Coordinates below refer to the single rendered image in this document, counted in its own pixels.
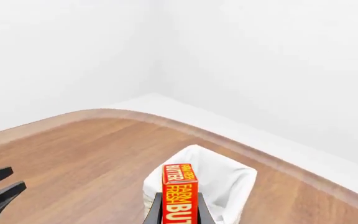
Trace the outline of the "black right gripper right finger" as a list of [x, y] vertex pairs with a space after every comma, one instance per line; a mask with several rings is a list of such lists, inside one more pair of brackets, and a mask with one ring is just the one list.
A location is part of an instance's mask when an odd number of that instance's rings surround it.
[[216, 224], [201, 192], [198, 193], [198, 224]]

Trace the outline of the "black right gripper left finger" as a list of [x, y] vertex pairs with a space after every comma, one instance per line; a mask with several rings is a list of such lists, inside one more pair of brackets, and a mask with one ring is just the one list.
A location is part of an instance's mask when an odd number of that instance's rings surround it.
[[142, 224], [162, 224], [162, 193], [155, 194], [154, 201]]

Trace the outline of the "red butter box yellow print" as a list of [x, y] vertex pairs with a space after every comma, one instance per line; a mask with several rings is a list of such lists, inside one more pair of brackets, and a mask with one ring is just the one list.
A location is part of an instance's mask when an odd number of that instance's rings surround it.
[[162, 166], [162, 224], [197, 224], [198, 179], [191, 164]]

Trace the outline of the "white cloth-lined basket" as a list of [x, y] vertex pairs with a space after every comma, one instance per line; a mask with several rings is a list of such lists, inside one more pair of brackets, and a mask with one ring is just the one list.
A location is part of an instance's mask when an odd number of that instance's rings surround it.
[[239, 224], [257, 171], [199, 145], [190, 145], [163, 164], [191, 164], [216, 224]]

